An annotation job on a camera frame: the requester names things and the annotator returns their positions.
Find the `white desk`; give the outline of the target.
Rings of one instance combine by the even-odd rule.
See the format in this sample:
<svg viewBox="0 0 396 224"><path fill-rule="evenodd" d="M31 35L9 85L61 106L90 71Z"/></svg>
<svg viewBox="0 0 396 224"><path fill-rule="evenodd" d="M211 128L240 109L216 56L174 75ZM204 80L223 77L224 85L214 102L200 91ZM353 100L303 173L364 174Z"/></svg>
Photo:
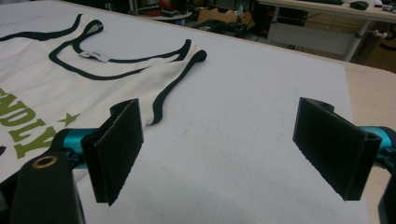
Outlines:
<svg viewBox="0 0 396 224"><path fill-rule="evenodd" d="M258 3L275 8L266 39L267 44L293 45L330 52L342 55L345 62L351 60L372 21L396 23L396 13L387 12L379 7L369 6L366 10L357 10L347 3L337 6L299 0L258 0ZM278 21L279 10L282 7L361 19L364 23L353 35L290 25Z"/></svg>

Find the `open cardboard box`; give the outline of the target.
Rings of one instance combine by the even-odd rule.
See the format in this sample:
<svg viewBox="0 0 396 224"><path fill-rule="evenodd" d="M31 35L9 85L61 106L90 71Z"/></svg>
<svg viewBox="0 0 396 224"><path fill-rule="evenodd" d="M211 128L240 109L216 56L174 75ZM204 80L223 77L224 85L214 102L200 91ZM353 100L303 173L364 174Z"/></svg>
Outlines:
<svg viewBox="0 0 396 224"><path fill-rule="evenodd" d="M255 25L255 21L250 12L243 8L238 10L215 6L205 7L200 10L197 22L202 23L208 20L242 23L245 24L248 29Z"/></svg>

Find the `black computer mouse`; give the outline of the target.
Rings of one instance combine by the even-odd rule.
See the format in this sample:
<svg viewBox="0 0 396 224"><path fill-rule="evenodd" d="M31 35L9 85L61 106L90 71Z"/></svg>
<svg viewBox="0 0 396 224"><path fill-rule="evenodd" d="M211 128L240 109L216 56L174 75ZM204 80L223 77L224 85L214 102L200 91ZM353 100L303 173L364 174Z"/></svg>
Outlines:
<svg viewBox="0 0 396 224"><path fill-rule="evenodd" d="M349 6L353 9L357 9L357 10L366 10L368 8L369 4L364 1L355 1L355 2L351 2L349 4Z"/></svg>

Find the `white tank top dark trim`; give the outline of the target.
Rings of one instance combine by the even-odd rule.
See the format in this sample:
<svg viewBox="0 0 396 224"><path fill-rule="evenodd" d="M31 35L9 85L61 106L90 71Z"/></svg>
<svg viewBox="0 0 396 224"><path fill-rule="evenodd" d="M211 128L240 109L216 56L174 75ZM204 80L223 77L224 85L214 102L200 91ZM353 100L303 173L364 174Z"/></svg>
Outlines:
<svg viewBox="0 0 396 224"><path fill-rule="evenodd" d="M144 126L160 122L166 96L206 58L191 40L137 59L83 48L103 30L79 14L61 31L0 37L0 183L49 149L56 133L98 127L118 103L136 99Z"/></svg>

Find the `round white table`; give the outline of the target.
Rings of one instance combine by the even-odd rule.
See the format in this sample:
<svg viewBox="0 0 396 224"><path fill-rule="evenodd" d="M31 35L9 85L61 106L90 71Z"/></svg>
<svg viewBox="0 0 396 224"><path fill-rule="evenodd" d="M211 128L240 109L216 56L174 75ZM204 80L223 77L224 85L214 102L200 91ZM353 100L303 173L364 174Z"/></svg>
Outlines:
<svg viewBox="0 0 396 224"><path fill-rule="evenodd" d="M186 14L177 14L173 17L166 16L157 16L157 17L148 17L151 20L155 21L177 21L177 20L185 20L192 15L192 12L188 11Z"/></svg>

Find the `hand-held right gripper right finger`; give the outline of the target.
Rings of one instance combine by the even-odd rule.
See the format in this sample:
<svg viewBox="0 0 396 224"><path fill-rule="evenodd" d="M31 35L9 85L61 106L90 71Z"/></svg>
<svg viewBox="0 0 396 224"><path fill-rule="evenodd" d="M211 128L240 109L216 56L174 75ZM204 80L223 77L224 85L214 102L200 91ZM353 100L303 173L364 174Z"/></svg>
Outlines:
<svg viewBox="0 0 396 224"><path fill-rule="evenodd" d="M361 198L381 138L355 126L327 103L299 100L293 142L345 201Z"/></svg>

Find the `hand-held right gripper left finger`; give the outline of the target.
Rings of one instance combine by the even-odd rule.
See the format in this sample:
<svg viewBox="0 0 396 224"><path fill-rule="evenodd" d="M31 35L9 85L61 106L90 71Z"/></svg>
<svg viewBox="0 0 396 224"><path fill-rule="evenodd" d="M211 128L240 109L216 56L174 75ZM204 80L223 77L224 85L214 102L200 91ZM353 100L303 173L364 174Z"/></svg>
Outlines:
<svg viewBox="0 0 396 224"><path fill-rule="evenodd" d="M144 142L139 100L113 105L110 117L81 140L95 200L111 206Z"/></svg>

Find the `white table mat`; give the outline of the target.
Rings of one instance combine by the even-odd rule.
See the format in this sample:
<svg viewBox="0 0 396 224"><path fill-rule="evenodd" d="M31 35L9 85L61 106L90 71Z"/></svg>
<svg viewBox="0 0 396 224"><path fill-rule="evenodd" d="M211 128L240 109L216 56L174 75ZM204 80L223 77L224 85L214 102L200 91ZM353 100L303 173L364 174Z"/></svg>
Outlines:
<svg viewBox="0 0 396 224"><path fill-rule="evenodd" d="M88 224L370 224L292 140L301 97L352 115L345 68L284 49L91 9L104 31L88 41L114 57L177 49L207 54L170 92L120 197L99 204L78 181Z"/></svg>

